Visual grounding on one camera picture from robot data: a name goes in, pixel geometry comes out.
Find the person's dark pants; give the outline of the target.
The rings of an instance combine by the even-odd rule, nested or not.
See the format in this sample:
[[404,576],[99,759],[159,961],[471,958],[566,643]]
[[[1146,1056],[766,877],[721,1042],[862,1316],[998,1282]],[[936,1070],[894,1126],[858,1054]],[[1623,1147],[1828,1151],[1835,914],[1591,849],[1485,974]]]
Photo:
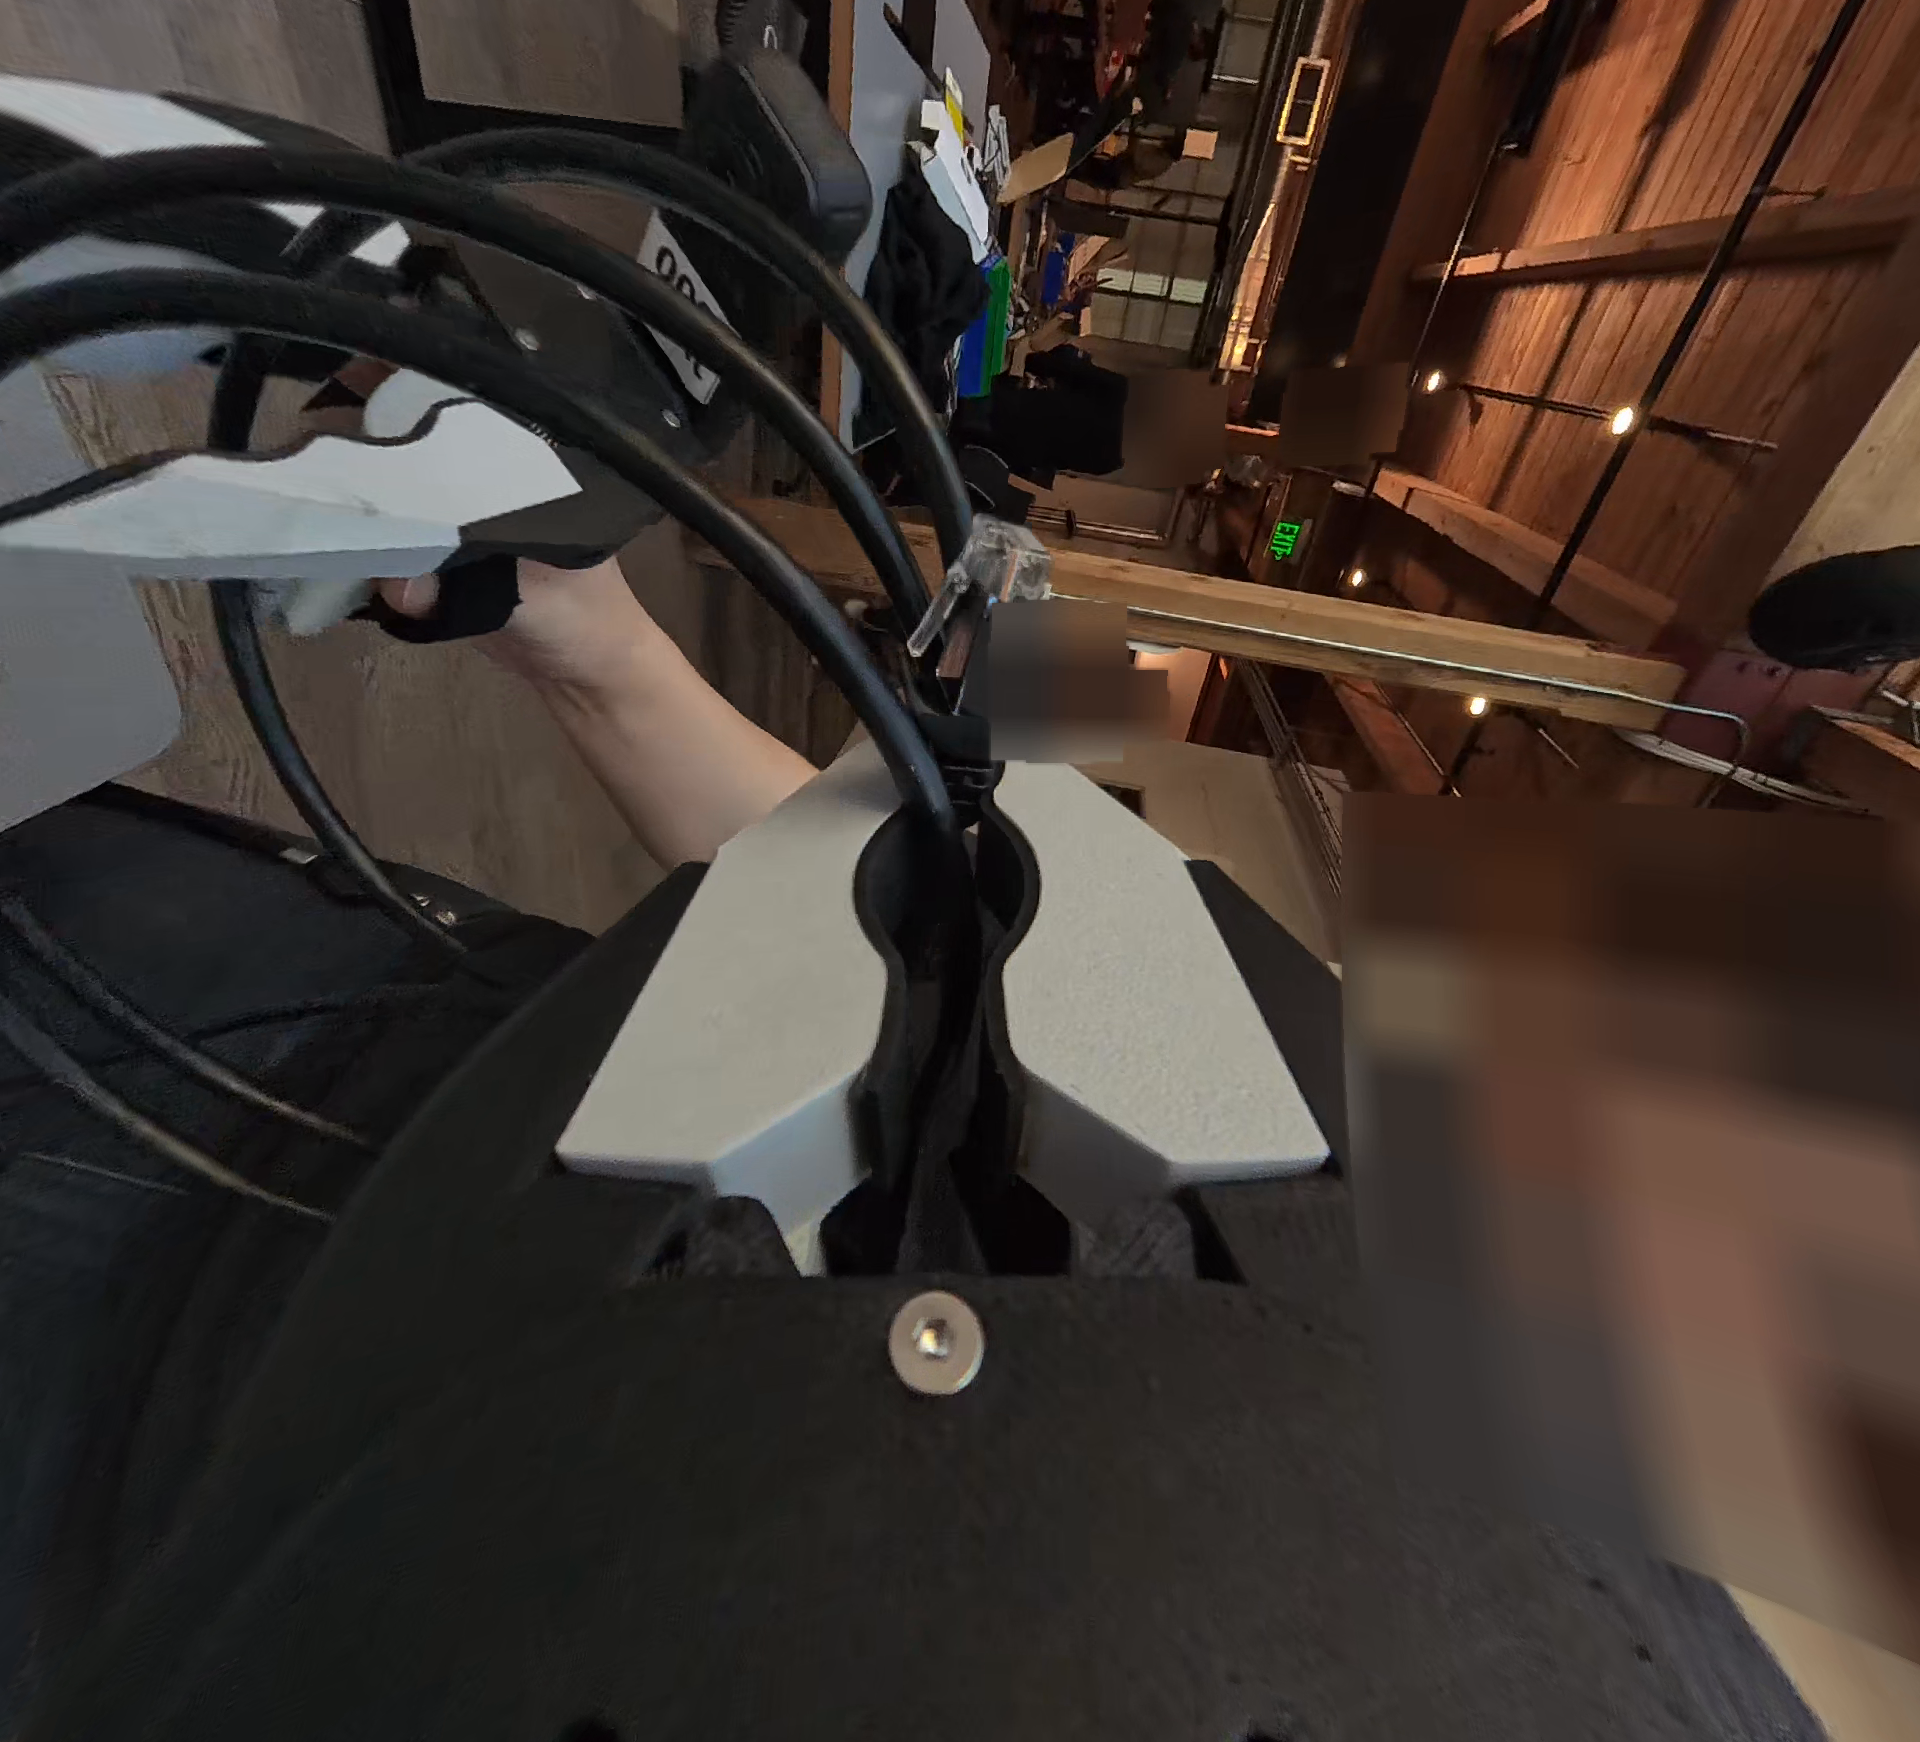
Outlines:
[[[114,1101],[322,1218],[591,935],[397,869],[465,958],[293,837],[104,788],[4,836],[18,903],[108,989],[345,1142],[166,1067],[4,935],[4,1006]],[[14,1738],[166,1537],[326,1236],[143,1147],[4,1045],[1,1711]]]

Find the black bag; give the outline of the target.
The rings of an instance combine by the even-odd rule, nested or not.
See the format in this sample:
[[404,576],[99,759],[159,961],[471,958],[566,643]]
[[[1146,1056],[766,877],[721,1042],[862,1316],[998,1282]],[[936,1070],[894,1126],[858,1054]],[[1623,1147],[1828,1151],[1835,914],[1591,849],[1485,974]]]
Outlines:
[[989,398],[989,448],[1021,482],[1106,481],[1125,468],[1130,380],[1064,341],[998,375]]

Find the black garment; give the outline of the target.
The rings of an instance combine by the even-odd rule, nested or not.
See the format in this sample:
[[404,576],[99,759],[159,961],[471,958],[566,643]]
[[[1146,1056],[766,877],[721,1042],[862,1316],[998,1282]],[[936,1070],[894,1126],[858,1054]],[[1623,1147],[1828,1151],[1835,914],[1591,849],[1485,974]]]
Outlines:
[[921,171],[902,171],[886,195],[865,300],[928,408],[946,420],[959,345],[987,313],[990,286],[966,229],[946,218]]

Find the person's right hand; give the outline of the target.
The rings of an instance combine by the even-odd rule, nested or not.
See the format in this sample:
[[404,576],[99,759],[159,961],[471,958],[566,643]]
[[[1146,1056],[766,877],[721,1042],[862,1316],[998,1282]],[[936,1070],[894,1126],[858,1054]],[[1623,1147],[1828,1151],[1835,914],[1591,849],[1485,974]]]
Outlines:
[[514,572],[514,603],[468,646],[543,698],[612,706],[640,694],[675,653],[614,560],[575,572],[506,559],[484,569]]

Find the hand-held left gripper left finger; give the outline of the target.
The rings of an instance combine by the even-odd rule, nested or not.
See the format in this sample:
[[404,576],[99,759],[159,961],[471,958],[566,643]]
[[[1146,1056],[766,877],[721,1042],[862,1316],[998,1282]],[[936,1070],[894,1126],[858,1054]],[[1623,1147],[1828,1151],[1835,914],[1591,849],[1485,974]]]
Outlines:
[[557,1159],[755,1200],[824,1274],[829,1215],[908,1161],[913,1085],[964,1012],[959,857],[848,750],[716,853]]

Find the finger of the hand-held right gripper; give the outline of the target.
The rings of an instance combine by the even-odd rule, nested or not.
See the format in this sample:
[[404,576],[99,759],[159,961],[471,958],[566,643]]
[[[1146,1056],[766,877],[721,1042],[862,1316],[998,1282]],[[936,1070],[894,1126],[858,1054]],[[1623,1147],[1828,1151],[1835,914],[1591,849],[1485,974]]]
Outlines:
[[431,395],[409,426],[267,460],[181,455],[4,525],[4,551],[113,566],[437,566],[464,530],[577,493],[508,415]]
[[[1,76],[1,188],[93,160],[166,149],[274,146],[345,153],[322,129],[185,95],[144,95],[24,75]],[[1,293],[122,270],[279,274],[284,250],[319,218],[309,205],[214,199],[72,233],[4,266]],[[216,366],[225,335],[156,327],[67,343],[38,366],[97,381],[155,381]]]

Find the wooden beam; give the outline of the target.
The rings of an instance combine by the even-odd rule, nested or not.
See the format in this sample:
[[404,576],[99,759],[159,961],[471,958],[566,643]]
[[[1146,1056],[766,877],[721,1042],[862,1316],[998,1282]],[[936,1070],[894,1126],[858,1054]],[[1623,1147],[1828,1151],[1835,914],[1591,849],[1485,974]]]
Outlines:
[[[866,665],[837,599],[877,600],[877,563],[832,511],[768,498],[724,498],[727,521],[687,533],[708,560],[733,571],[785,625],[829,682],[865,712],[885,676]],[[963,565],[971,584],[1012,597],[1094,605],[1130,641],[1208,651],[1270,667],[1539,706],[1623,730],[1654,730],[1676,708],[1682,673],[1665,658],[1606,651],[1456,616],[1347,603],[1233,579],[1177,572],[1083,548],[1042,551],[1037,536],[974,522]]]

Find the person's right forearm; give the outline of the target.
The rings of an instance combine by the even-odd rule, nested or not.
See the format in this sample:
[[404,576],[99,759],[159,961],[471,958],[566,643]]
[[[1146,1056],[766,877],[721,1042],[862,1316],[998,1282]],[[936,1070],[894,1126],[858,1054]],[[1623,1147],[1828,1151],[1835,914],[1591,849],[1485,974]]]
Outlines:
[[536,681],[549,714],[662,869],[708,863],[818,776],[742,717],[669,639]]

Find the black metal desk foot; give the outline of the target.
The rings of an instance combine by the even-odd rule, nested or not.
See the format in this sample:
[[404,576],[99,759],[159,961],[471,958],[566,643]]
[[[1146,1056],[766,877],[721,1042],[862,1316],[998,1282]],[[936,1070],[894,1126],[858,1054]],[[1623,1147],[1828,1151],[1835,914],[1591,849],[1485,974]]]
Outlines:
[[434,99],[422,81],[411,0],[356,0],[356,4],[385,142],[394,158],[473,134],[532,127],[606,134],[665,149],[678,146],[679,127],[672,122],[620,122]]

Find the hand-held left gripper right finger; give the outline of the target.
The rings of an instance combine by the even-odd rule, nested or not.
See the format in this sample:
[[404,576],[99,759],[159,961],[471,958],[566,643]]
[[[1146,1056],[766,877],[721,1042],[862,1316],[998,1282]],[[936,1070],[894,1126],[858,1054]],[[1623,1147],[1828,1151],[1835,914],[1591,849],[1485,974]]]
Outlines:
[[1196,1188],[1324,1171],[1315,1120],[1175,844],[1067,766],[1009,763],[976,830],[966,1221],[995,1274]]

